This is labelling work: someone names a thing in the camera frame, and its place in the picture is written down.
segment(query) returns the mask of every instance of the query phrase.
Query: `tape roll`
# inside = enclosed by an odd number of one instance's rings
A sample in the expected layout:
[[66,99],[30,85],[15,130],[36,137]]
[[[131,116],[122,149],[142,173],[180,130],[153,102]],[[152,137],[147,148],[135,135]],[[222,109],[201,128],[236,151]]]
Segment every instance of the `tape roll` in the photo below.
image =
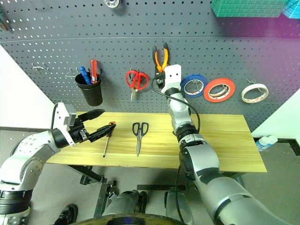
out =
[[[211,94],[210,91],[218,85],[223,85],[224,89],[216,94]],[[223,102],[229,99],[234,94],[234,91],[235,85],[232,80],[228,78],[218,78],[206,85],[203,95],[209,102]]]
[[[253,98],[253,99],[245,98],[246,93],[253,89],[258,89],[262,93],[262,95],[260,97]],[[245,87],[244,90],[242,91],[241,96],[244,102],[252,104],[252,103],[263,101],[268,96],[268,94],[269,94],[269,90],[266,85],[262,83],[255,83]]]
[[[197,91],[193,91],[193,92],[188,91],[187,87],[192,83],[194,83]],[[185,92],[186,97],[196,98],[203,95],[204,88],[207,84],[208,81],[205,78],[205,76],[200,74],[193,74],[184,78],[181,81],[180,86],[181,86],[181,90]]]
[[109,8],[116,8],[119,6],[121,0],[103,0],[104,4]]

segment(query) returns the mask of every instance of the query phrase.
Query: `water bottle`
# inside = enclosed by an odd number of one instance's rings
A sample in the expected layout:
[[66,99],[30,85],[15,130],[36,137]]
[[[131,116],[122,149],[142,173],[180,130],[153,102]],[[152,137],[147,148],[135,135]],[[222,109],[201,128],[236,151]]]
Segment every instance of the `water bottle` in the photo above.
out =
[[278,141],[274,135],[264,136],[256,142],[259,151],[264,151]]

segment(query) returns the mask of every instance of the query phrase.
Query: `wooden tabletop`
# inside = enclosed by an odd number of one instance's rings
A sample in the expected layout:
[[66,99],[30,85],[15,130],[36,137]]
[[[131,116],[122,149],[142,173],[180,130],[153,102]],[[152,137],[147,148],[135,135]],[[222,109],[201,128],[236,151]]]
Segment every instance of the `wooden tabletop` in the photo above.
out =
[[[201,114],[200,133],[214,148],[220,170],[229,172],[266,172],[243,115]],[[197,124],[196,115],[192,119]],[[103,158],[106,137],[93,143],[85,141],[76,147],[66,147],[51,157],[48,163],[69,165],[100,165],[178,168],[179,147],[172,134],[171,116],[164,113],[105,112],[96,119],[84,122],[89,133],[110,121],[117,126]],[[142,139],[139,157],[136,156],[136,137],[132,133],[134,122],[149,123]]]

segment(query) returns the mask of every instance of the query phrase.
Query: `white wall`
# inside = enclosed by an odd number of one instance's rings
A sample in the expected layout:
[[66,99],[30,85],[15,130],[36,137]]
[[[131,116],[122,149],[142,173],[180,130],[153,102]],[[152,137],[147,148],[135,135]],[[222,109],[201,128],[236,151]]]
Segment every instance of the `white wall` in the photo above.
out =
[[[252,135],[296,138],[300,143],[299,102],[300,90],[252,132]],[[53,103],[0,46],[0,126],[49,128],[52,109]]]
[[50,128],[53,103],[0,46],[0,127]]
[[300,143],[300,90],[252,132],[253,137],[265,135],[295,138]]

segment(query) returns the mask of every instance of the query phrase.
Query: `pen holder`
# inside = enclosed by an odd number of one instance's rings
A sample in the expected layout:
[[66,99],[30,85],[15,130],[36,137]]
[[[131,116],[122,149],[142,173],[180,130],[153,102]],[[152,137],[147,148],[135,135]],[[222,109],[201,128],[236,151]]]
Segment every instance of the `pen holder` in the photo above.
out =
[[82,74],[78,74],[75,77],[75,81],[78,87],[81,89],[85,100],[90,106],[97,106],[100,105],[102,100],[102,93],[101,93],[101,80],[100,77],[97,77],[98,82],[93,84],[86,84]]

